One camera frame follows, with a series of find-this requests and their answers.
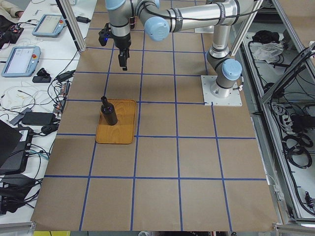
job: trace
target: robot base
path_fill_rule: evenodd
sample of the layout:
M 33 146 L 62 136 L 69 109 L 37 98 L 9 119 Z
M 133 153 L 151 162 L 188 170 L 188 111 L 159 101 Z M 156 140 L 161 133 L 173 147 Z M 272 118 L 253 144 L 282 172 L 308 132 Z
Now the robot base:
M 241 107 L 242 100 L 240 97 L 240 92 L 238 90 L 232 90 L 231 94 L 227 98 L 218 98 L 210 92 L 210 86 L 215 83 L 217 76 L 201 76 L 203 100 L 206 106 L 232 106 Z

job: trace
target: blue joint cap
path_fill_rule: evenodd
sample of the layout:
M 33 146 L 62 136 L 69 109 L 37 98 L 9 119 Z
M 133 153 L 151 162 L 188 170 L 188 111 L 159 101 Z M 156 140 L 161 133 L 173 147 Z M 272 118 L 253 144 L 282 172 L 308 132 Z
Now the blue joint cap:
M 169 25 L 162 17 L 154 16 L 145 22 L 144 30 L 153 41 L 162 41 L 169 34 Z
M 105 0 L 106 9 L 109 11 L 116 10 L 121 7 L 126 0 Z
M 235 81 L 241 76 L 242 66 L 237 60 L 227 59 L 223 62 L 222 72 L 228 80 Z

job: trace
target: dark wine bottle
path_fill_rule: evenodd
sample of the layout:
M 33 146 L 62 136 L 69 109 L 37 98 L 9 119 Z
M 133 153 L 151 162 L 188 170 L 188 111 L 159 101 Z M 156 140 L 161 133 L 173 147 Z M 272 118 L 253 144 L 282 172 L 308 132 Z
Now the dark wine bottle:
M 102 100 L 103 105 L 100 110 L 102 111 L 106 122 L 109 125 L 115 125 L 118 120 L 117 120 L 117 115 L 115 112 L 114 105 L 108 102 L 105 96 L 103 96 L 101 100 Z

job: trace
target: plastic bag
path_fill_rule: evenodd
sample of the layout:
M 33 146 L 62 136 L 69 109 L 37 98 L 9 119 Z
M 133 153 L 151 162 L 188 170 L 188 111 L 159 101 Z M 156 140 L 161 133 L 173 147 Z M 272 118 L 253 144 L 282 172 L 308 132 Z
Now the plastic bag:
M 284 46 L 281 43 L 267 43 L 258 48 L 253 56 L 255 60 L 265 60 L 267 63 L 272 63 L 278 61 L 278 55 L 283 51 Z

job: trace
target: touchscreen display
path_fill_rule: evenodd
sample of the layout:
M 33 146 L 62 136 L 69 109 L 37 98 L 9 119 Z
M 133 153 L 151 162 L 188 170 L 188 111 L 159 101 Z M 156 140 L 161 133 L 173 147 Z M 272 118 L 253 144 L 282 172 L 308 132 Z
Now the touchscreen display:
M 6 69 L 8 74 L 26 73 L 34 48 L 17 48 Z
M 36 33 L 53 33 L 59 24 L 59 20 L 60 16 L 46 16 L 36 30 Z

